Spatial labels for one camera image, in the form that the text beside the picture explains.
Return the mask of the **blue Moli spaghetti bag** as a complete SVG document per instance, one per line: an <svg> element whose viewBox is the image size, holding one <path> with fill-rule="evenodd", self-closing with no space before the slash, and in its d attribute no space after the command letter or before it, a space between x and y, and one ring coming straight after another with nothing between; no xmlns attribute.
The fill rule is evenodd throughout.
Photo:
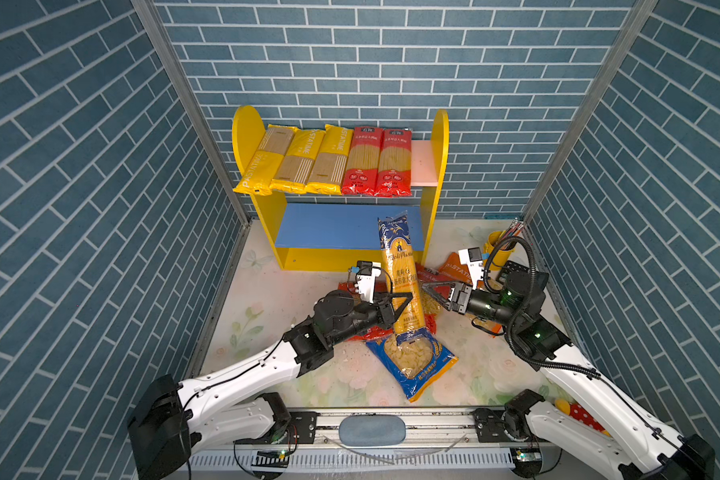
<svg viewBox="0 0 720 480"><path fill-rule="evenodd" d="M396 342L402 345L413 341L426 328L407 213L379 219L378 233L389 290L394 294L411 294L393 325Z"/></svg>

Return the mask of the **red spaghetti bag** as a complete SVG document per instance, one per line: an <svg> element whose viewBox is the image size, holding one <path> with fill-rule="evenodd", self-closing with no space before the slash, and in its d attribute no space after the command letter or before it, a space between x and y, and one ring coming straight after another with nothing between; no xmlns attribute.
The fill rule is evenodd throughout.
<svg viewBox="0 0 720 480"><path fill-rule="evenodd" d="M375 195L407 197L411 195L412 132L407 129L384 131Z"/></svg>
<svg viewBox="0 0 720 480"><path fill-rule="evenodd" d="M375 195L383 135L378 127L354 129L341 185L344 195Z"/></svg>

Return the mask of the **yellow spaghetti bag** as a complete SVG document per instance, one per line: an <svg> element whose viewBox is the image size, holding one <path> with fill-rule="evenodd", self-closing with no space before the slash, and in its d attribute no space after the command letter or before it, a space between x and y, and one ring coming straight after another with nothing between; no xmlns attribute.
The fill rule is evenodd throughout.
<svg viewBox="0 0 720 480"><path fill-rule="evenodd" d="M318 156L326 132L299 130L295 133L270 189L291 194L304 194L306 183Z"/></svg>
<svg viewBox="0 0 720 480"><path fill-rule="evenodd" d="M321 195L341 195L342 182L349 157L353 130L327 125L305 192Z"/></svg>
<svg viewBox="0 0 720 480"><path fill-rule="evenodd" d="M298 132L296 127L270 125L233 191L256 196L271 195L271 181Z"/></svg>

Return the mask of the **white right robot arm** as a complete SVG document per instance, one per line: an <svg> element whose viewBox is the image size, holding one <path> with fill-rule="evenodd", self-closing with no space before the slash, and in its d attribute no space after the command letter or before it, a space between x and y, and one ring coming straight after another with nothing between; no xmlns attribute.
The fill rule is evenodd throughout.
<svg viewBox="0 0 720 480"><path fill-rule="evenodd" d="M649 413L541 315L546 284L529 242L512 236L500 243L522 246L528 258L527 268L507 274L501 288L489 284L495 256L471 248L459 253L469 282L428 282L423 291L444 309L472 317L475 328L483 321L501 325L512 353L570 394L595 423L589 426L524 390L505 406L507 435L549 441L608 479L712 478L715 452L707 441L683 436Z"/></svg>

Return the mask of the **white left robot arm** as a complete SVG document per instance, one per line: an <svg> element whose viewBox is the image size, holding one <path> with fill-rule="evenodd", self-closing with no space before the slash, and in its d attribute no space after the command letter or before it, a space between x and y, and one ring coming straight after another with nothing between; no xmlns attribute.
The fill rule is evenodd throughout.
<svg viewBox="0 0 720 480"><path fill-rule="evenodd" d="M315 303L312 315L247 359L193 379L166 374L153 380L127 421L139 478L163 479L202 450L284 433L291 416L271 387L318 369L344 341L392 327L412 298L381 293L362 301L334 290Z"/></svg>

